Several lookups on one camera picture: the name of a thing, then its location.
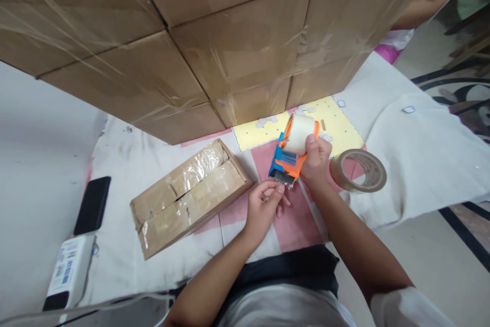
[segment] dark pants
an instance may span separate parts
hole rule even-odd
[[[234,301],[264,286],[297,285],[311,290],[331,291],[337,297],[338,283],[334,270],[338,261],[324,245],[315,245],[246,264],[231,287],[214,324],[218,324]]]

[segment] clear tape roll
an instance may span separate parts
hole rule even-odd
[[[315,132],[315,119],[305,115],[292,114],[291,128],[283,150],[299,156],[306,153],[306,137]]]
[[[344,161],[354,160],[364,169],[366,178],[362,184],[349,179],[344,172]],[[379,191],[386,184],[386,169],[379,159],[367,151],[350,149],[330,163],[330,174],[337,185],[350,192],[373,193]]]

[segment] white shirt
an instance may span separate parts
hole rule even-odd
[[[454,324],[415,288],[375,295],[371,312],[377,327],[451,326]],[[331,292],[294,285],[254,290],[235,301],[219,326],[354,327],[351,313]]]

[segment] small white label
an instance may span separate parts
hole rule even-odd
[[[51,277],[50,287],[47,291],[48,296],[69,290],[71,279],[73,278],[77,250],[78,241],[76,238],[68,240],[61,245],[53,277]]]
[[[415,111],[415,108],[413,106],[409,106],[409,107],[403,108],[403,111],[407,114],[411,114]]]

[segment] black phone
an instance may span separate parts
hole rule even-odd
[[[111,177],[88,182],[78,213],[74,235],[93,232],[101,228]]]

